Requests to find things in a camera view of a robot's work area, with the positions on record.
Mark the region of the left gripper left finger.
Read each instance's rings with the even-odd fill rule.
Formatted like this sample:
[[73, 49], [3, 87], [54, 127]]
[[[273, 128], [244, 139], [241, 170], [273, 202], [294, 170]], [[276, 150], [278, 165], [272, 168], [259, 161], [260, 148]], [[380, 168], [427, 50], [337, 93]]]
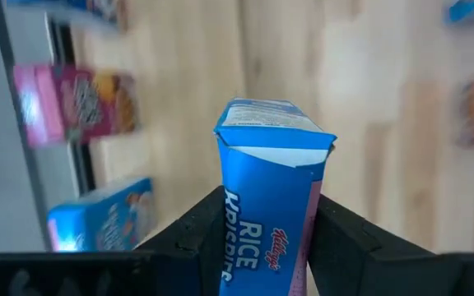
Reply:
[[133, 251], [0, 253], [0, 295], [217, 295], [224, 235], [217, 187]]

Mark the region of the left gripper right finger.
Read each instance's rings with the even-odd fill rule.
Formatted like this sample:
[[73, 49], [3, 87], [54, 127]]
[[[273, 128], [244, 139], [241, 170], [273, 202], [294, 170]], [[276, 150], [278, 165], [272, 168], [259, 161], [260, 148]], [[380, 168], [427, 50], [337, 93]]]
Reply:
[[309, 266], [321, 295], [474, 296], [474, 252], [435, 254], [320, 197]]

